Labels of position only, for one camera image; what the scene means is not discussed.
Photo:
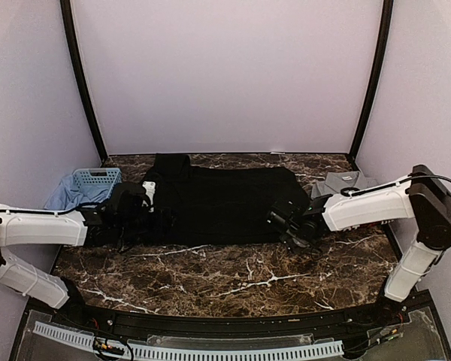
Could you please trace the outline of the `black long sleeve shirt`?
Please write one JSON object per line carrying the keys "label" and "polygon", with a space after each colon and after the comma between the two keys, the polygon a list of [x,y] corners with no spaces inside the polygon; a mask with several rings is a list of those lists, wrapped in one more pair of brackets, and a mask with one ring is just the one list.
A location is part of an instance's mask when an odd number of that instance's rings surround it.
{"label": "black long sleeve shirt", "polygon": [[212,169],[185,154],[158,154],[143,181],[155,183],[153,205],[176,214],[171,231],[151,244],[196,246],[277,243],[266,217],[280,200],[310,203],[295,174],[284,167]]}

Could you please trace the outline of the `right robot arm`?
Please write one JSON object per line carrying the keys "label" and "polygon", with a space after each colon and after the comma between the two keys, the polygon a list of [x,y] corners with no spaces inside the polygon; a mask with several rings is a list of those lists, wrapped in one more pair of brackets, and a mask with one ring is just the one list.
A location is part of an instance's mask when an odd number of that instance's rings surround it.
{"label": "right robot arm", "polygon": [[416,165],[411,173],[393,182],[363,190],[343,188],[339,193],[316,197],[306,207],[278,201],[268,212],[268,223],[289,247],[316,250],[318,240],[330,232],[415,220],[415,238],[386,279],[384,298],[368,311],[375,326],[385,326],[398,313],[396,302],[403,302],[451,248],[451,192],[447,184],[451,184],[450,178]]}

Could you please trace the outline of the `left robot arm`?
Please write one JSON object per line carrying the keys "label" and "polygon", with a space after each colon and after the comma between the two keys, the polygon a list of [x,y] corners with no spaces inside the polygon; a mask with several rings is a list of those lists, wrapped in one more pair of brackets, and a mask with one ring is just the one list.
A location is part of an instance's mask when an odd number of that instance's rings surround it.
{"label": "left robot arm", "polygon": [[75,328],[91,321],[90,310],[73,281],[53,276],[10,252],[14,245],[45,244],[119,249],[155,241],[174,221],[168,209],[147,194],[126,192],[103,202],[85,202],[64,211],[12,208],[0,204],[0,284],[56,310]]}

